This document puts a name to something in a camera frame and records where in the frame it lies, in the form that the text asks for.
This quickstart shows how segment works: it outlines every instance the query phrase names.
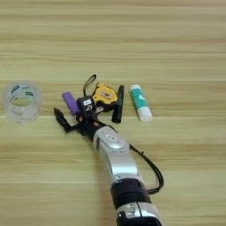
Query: black strap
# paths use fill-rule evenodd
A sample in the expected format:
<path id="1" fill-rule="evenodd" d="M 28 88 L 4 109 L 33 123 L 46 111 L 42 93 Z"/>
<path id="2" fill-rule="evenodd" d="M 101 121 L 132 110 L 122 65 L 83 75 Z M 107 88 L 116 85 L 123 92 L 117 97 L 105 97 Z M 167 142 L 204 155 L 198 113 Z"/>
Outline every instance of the black strap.
<path id="1" fill-rule="evenodd" d="M 83 95 L 86 96 L 87 95 L 87 87 L 88 85 L 90 85 L 92 82 L 94 82 L 96 80 L 96 74 L 92 75 L 87 82 L 85 83 L 85 85 L 83 86 Z"/>

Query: silver metal part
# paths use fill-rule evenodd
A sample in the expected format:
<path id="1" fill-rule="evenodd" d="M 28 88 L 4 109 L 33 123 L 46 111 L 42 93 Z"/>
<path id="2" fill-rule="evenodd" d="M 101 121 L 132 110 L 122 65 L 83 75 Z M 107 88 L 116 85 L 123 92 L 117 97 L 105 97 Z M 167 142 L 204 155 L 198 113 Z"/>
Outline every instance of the silver metal part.
<path id="1" fill-rule="evenodd" d="M 94 147 L 107 163 L 111 183 L 123 178 L 135 178 L 142 182 L 136 162 L 130 154 L 130 144 L 108 126 L 94 135 Z"/>
<path id="2" fill-rule="evenodd" d="M 137 202 L 129 203 L 121 206 L 117 210 L 117 217 L 121 217 L 121 214 L 124 212 L 127 219 L 138 218 L 141 217 L 139 206 Z"/>
<path id="3" fill-rule="evenodd" d="M 146 202 L 133 202 L 121 206 L 117 210 L 117 217 L 121 217 L 120 213 L 124 212 L 127 219 L 150 217 L 157 219 L 163 226 L 162 218 L 155 205 Z"/>

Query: robotic arm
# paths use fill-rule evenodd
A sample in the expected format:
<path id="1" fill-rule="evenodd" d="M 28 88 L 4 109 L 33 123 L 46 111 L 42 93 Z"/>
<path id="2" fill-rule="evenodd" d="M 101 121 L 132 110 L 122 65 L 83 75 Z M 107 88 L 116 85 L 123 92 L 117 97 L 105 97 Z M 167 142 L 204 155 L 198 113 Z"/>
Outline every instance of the robotic arm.
<path id="1" fill-rule="evenodd" d="M 109 126 L 96 131 L 93 143 L 109 171 L 117 225 L 163 225 L 130 154 L 130 144 Z"/>
<path id="2" fill-rule="evenodd" d="M 70 126 L 59 109 L 55 109 L 56 119 L 66 132 L 77 130 L 86 134 L 106 163 L 110 192 L 117 211 L 117 226 L 163 226 L 159 212 L 151 203 L 142 176 L 130 154 L 132 146 L 112 127 L 97 119 L 92 97 L 84 98 L 77 100 L 78 125 Z M 90 98 L 89 106 L 84 105 L 87 98 Z"/>

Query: black joint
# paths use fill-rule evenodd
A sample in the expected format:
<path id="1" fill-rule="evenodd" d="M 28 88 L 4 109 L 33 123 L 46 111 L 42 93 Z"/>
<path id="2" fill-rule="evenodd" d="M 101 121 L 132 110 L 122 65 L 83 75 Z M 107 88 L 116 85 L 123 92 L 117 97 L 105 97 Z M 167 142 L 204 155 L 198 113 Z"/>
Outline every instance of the black joint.
<path id="1" fill-rule="evenodd" d="M 145 186 L 137 179 L 119 180 L 112 185 L 110 191 L 116 209 L 132 202 L 151 203 Z"/>

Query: label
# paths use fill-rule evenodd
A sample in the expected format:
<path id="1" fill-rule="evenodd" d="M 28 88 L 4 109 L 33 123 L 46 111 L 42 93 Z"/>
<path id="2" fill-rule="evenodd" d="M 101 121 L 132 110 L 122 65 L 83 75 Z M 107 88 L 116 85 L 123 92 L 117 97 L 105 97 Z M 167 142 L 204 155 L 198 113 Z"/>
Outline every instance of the label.
<path id="1" fill-rule="evenodd" d="M 25 92 L 26 95 L 34 96 L 32 92 Z"/>
<path id="2" fill-rule="evenodd" d="M 88 99 L 88 100 L 84 101 L 83 104 L 84 104 L 84 106 L 87 106 L 88 104 L 91 104 L 91 100 Z"/>
<path id="3" fill-rule="evenodd" d="M 18 90 L 19 89 L 19 86 L 18 85 L 16 85 L 12 90 L 11 90 L 11 93 L 13 94 L 16 90 Z"/>
<path id="4" fill-rule="evenodd" d="M 132 99 L 136 106 L 136 109 L 147 107 L 147 101 L 139 88 L 135 88 L 131 91 L 132 93 Z"/>

